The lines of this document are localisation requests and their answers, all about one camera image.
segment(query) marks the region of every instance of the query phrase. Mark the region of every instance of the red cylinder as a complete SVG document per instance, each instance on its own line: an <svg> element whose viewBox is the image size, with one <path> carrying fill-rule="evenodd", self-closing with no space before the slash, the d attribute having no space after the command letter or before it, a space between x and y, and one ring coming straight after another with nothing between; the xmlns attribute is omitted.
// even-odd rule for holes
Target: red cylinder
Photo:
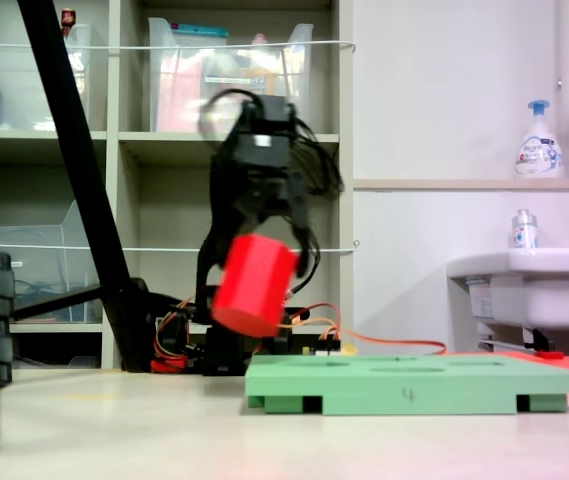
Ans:
<svg viewBox="0 0 569 480"><path fill-rule="evenodd" d="M282 242L257 234L238 236L213 299L213 318L242 335L275 336L296 265L297 255Z"/></svg>

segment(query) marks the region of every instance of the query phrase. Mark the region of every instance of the clear plastic bin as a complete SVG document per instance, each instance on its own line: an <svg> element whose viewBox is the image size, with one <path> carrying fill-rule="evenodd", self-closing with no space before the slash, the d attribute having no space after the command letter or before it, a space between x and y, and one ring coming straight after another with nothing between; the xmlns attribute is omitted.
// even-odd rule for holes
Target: clear plastic bin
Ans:
<svg viewBox="0 0 569 480"><path fill-rule="evenodd" d="M15 274L16 307L45 300L98 283L90 250L19 248L28 246L88 247L76 202L73 202L61 225L0 227L1 252L11 256ZM64 308L26 320L33 323L98 323L102 321L99 300Z"/></svg>
<svg viewBox="0 0 569 480"><path fill-rule="evenodd" d="M67 50L91 130L106 128L107 51L91 25L76 25ZM30 48L0 47L0 129L54 131L35 57Z"/></svg>
<svg viewBox="0 0 569 480"><path fill-rule="evenodd" d="M149 28L151 46L177 47L166 20L150 18ZM311 41L312 32L313 25L297 25L289 42ZM202 104L229 88L287 97L309 118L310 66L310 45L151 50L151 131L196 132ZM228 133L243 100L220 101L212 113L216 132Z"/></svg>

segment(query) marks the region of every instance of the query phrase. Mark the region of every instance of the green foam board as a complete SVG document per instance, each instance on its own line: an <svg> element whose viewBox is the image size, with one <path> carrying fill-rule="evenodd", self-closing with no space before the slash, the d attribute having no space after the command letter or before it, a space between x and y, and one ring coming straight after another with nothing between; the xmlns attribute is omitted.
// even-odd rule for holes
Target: green foam board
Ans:
<svg viewBox="0 0 569 480"><path fill-rule="evenodd" d="M249 408L324 415L564 412L569 370L498 355L259 355L246 373Z"/></svg>

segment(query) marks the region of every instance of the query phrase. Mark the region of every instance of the black tripod leg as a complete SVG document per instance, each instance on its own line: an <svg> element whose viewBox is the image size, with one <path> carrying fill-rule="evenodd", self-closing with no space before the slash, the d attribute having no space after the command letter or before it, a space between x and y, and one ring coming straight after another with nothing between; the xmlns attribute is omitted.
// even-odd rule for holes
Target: black tripod leg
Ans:
<svg viewBox="0 0 569 480"><path fill-rule="evenodd" d="M148 292L133 281L111 213L93 142L52 0L18 0L37 69L55 121L62 157L82 216L104 309L125 370L150 371L155 326Z"/></svg>

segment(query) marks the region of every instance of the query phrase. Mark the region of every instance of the white pump bottle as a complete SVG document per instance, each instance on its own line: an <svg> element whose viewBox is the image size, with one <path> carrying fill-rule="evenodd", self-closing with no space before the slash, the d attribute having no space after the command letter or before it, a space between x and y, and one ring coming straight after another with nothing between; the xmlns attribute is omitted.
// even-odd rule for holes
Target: white pump bottle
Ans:
<svg viewBox="0 0 569 480"><path fill-rule="evenodd" d="M515 163L515 178L564 178L564 155L546 123L544 109L550 103L535 100L528 104L533 110L535 122L524 136Z"/></svg>

